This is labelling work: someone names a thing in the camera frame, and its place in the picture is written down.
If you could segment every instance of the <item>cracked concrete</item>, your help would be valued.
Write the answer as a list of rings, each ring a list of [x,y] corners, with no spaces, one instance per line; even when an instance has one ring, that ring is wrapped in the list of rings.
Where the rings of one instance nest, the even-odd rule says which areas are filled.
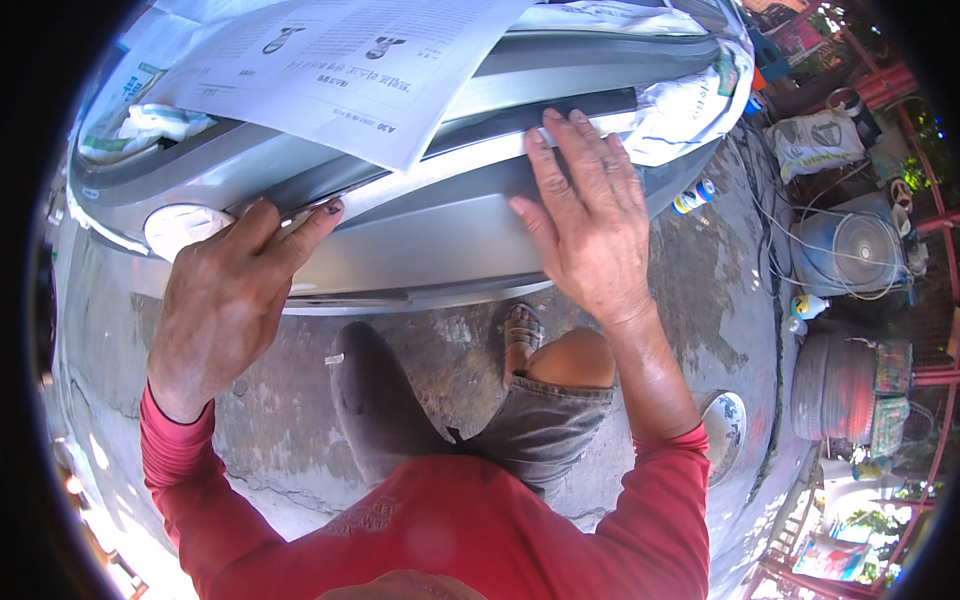
[[[718,188],[712,203],[684,216],[663,213],[652,224],[649,278],[667,338],[695,397],[703,402],[711,392],[728,389],[741,395],[748,410],[740,460],[708,496],[711,587],[721,597],[717,593],[735,587],[765,540],[767,514],[776,514],[771,507],[788,489],[786,480],[792,484],[799,465],[758,480],[771,435],[786,435],[782,426],[773,431],[775,327],[780,324],[773,301],[754,284],[760,228],[729,143],[721,145],[704,175]],[[64,243],[70,250],[60,253],[70,256],[58,269],[58,285],[65,281],[60,391],[50,410],[62,415],[70,439],[88,459],[82,478],[117,527],[135,521],[173,552],[143,488],[137,425],[159,300],[124,292],[92,250],[88,232]],[[555,289],[524,301],[540,312],[547,341],[575,326],[597,328]],[[364,318],[397,351],[442,434],[451,426],[464,437],[475,435],[502,401],[506,306]],[[336,332],[351,320],[283,317],[274,345],[217,396],[214,447],[227,464],[228,480],[288,540],[324,525],[366,491],[329,401],[323,362]],[[789,357],[784,369],[792,372]],[[619,391],[613,406],[552,502],[584,531],[592,531],[614,508],[620,477],[633,465]],[[791,440],[780,441],[778,460],[787,464],[802,449]],[[107,468],[97,465],[98,453],[106,456]]]

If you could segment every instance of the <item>hand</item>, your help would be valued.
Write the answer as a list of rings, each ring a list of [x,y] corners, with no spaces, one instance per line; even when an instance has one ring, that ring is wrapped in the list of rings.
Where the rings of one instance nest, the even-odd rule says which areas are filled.
[[[543,135],[524,137],[543,205],[514,196],[543,257],[543,271],[605,329],[656,311],[647,287],[650,220],[634,165],[616,134],[601,139],[580,110],[543,112],[573,186]]]
[[[279,239],[279,213],[261,200],[230,228],[177,254],[147,358],[164,415],[197,420],[270,347],[293,274],[342,216],[334,201]]]

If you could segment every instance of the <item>red long-sleeve shirt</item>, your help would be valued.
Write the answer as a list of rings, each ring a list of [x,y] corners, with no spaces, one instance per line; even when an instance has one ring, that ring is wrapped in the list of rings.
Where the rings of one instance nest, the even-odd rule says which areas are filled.
[[[194,423],[140,403],[143,471],[201,598],[304,598],[395,569],[500,598],[705,598],[709,462],[701,424],[637,442],[616,510],[583,534],[513,475],[469,456],[409,461],[325,527],[287,542],[234,492],[213,452],[213,402]]]

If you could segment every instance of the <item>knee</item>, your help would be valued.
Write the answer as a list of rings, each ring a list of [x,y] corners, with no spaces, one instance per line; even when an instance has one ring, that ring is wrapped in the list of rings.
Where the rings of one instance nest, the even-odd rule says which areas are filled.
[[[527,378],[574,388],[609,388],[616,363],[607,339],[592,329],[573,329],[527,361]]]

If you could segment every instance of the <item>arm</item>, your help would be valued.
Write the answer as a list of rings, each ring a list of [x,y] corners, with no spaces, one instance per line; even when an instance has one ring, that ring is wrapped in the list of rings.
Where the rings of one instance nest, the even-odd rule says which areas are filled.
[[[140,447],[147,489],[201,597],[232,563],[283,543],[224,478],[209,399],[273,342],[293,273],[342,208],[325,206],[281,238],[276,208],[261,201],[174,262],[147,359]]]
[[[544,113],[573,185],[537,130],[525,139],[543,205],[514,197],[543,269],[603,327],[613,348],[636,463],[593,546],[608,581],[650,598],[703,598],[709,461],[700,415],[647,287],[650,222],[643,192],[616,135],[601,139],[579,110]]]
[[[284,543],[250,502],[224,478],[214,454],[213,402],[189,425],[168,420],[150,388],[140,401],[140,449],[147,490],[163,528],[180,552],[180,566],[208,597],[218,574],[257,549]]]

